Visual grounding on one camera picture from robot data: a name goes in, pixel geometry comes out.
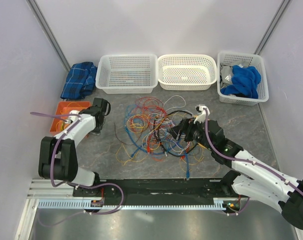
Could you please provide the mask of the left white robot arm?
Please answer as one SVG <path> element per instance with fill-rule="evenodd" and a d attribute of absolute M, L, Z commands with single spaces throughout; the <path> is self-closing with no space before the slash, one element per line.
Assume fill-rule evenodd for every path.
<path fill-rule="evenodd" d="M 53 187 L 62 181 L 70 185 L 80 185 L 91 197 L 101 192 L 99 175 L 85 170 L 78 164 L 76 148 L 89 134 L 100 134 L 106 116 L 111 112 L 111 104 L 103 98 L 94 98 L 90 107 L 68 114 L 52 115 L 65 117 L 69 126 L 54 136 L 45 136 L 40 142 L 38 175 L 51 181 Z"/>

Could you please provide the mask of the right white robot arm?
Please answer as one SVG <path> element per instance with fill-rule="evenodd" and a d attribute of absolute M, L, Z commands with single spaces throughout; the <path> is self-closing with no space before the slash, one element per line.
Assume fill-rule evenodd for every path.
<path fill-rule="evenodd" d="M 255 158 L 225 137 L 215 120 L 199 123 L 184 118 L 169 130 L 174 139 L 184 136 L 211 152 L 214 160 L 230 168 L 220 184 L 226 197 L 246 196 L 272 207 L 297 229 L 303 230 L 303 179 L 282 173 Z"/>

